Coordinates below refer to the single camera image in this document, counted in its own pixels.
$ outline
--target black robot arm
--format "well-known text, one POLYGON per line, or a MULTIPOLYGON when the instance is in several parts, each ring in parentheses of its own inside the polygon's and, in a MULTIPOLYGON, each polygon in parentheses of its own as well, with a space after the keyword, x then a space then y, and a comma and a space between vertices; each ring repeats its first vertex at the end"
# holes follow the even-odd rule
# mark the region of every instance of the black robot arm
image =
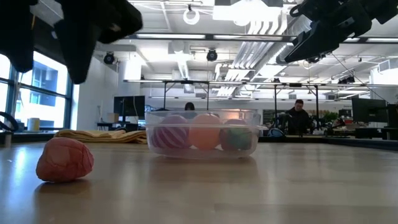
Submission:
POLYGON ((293 41, 286 62, 309 59, 316 62, 336 50, 349 37, 369 31, 372 20, 386 23, 398 14, 398 0, 304 0, 290 11, 292 17, 309 18, 311 30, 293 41))

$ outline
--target white column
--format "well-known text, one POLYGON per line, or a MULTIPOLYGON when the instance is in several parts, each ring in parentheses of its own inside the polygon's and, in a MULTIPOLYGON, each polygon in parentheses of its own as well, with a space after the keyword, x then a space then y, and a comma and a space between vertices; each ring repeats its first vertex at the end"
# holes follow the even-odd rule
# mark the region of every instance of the white column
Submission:
POLYGON ((118 70, 118 96, 140 95, 140 83, 128 83, 124 82, 124 80, 140 80, 141 63, 135 63, 134 60, 120 62, 118 70))

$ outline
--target ball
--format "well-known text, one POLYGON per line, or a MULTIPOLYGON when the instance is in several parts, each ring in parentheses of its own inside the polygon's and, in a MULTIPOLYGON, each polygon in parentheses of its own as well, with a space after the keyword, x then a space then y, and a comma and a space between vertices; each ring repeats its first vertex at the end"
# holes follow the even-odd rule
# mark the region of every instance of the ball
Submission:
MULTIPOLYGON (((192 124, 220 125, 221 120, 213 114, 200 114, 196 116, 192 124)), ((191 127, 189 141, 200 150, 212 150, 220 144, 220 128, 191 127)))
MULTIPOLYGON (((229 119, 225 124, 247 125, 241 119, 229 119)), ((252 132, 249 128, 223 128, 220 131, 221 148, 225 151, 249 150, 252 132)))
POLYGON ((44 146, 36 166, 37 177, 48 182, 69 182, 93 170, 94 158, 86 145, 68 138, 53 138, 44 146))
MULTIPOLYGON (((167 116, 161 124, 188 124, 188 120, 180 115, 167 116)), ((188 127, 156 127, 151 137, 151 143, 155 147, 163 149, 185 149, 190 147, 188 143, 188 127)))

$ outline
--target cardboard box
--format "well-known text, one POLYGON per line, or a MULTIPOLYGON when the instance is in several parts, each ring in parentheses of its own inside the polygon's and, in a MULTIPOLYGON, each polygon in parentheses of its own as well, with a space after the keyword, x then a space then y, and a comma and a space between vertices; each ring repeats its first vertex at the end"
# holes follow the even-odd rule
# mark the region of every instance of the cardboard box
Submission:
POLYGON ((118 113, 108 113, 108 117, 106 118, 106 122, 109 122, 109 123, 119 122, 119 114, 118 113))

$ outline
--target orange ball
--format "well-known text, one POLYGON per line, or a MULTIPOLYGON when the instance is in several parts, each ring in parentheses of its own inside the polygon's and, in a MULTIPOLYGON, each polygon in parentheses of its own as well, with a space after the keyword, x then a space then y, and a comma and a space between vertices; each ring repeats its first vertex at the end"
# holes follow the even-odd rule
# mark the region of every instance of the orange ball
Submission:
MULTIPOLYGON (((222 122, 215 115, 200 114, 193 119, 192 124, 220 125, 222 122)), ((220 128, 192 127, 189 141, 200 150, 212 150, 220 144, 220 128)))

